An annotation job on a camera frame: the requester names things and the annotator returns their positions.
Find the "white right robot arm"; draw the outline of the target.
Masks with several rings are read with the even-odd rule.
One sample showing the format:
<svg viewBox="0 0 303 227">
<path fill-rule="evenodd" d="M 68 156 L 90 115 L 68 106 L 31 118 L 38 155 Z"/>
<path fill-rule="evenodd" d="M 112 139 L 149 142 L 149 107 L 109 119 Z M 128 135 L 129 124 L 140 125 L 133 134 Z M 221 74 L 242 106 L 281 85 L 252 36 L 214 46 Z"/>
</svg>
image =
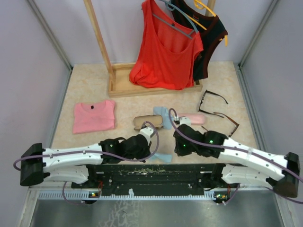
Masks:
<svg viewBox="0 0 303 227">
<path fill-rule="evenodd" d="M 221 160 L 209 176 L 203 177 L 201 186 L 209 190 L 225 184 L 249 184 L 271 189 L 280 196 L 298 196 L 300 174 L 299 156 L 267 153 L 240 144 L 215 131 L 202 134 L 186 124 L 175 128 L 175 153 L 186 156 L 197 153 L 203 157 Z"/>
</svg>

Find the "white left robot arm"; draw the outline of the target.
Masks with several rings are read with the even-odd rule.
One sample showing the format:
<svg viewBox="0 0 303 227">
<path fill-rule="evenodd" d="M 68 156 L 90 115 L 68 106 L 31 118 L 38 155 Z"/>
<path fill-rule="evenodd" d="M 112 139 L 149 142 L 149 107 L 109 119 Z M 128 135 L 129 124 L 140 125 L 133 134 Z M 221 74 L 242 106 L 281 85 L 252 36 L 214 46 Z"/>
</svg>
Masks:
<svg viewBox="0 0 303 227">
<path fill-rule="evenodd" d="M 92 188 L 98 184 L 98 175 L 88 170 L 89 165 L 144 162 L 151 154 L 150 146 L 151 137 L 143 134 L 106 139 L 80 148 L 51 149 L 36 143 L 21 156 L 20 185 L 34 186 L 48 178 Z"/>
</svg>

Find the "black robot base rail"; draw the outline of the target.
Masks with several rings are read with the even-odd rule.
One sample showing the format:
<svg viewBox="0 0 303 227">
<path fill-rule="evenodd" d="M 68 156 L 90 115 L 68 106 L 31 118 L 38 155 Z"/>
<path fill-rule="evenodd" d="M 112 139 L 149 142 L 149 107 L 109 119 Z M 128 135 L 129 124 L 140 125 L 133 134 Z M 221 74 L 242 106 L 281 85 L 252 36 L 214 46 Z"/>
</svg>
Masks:
<svg viewBox="0 0 303 227">
<path fill-rule="evenodd" d="M 177 197 L 202 196 L 212 189 L 230 192 L 237 183 L 226 183 L 219 173 L 224 164 L 89 165 L 88 180 L 72 183 L 73 189 L 97 189 L 102 196 Z"/>
</svg>

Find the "small light blue cloth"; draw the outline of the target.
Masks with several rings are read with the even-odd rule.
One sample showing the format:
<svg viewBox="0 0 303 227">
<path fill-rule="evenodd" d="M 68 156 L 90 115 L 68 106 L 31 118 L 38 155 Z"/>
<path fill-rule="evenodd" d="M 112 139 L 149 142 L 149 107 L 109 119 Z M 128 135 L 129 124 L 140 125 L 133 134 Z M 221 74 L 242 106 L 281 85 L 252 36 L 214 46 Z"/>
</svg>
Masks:
<svg viewBox="0 0 303 227">
<path fill-rule="evenodd" d="M 164 163 L 171 163 L 172 155 L 156 153 L 149 158 L 150 161 L 160 160 Z"/>
</svg>

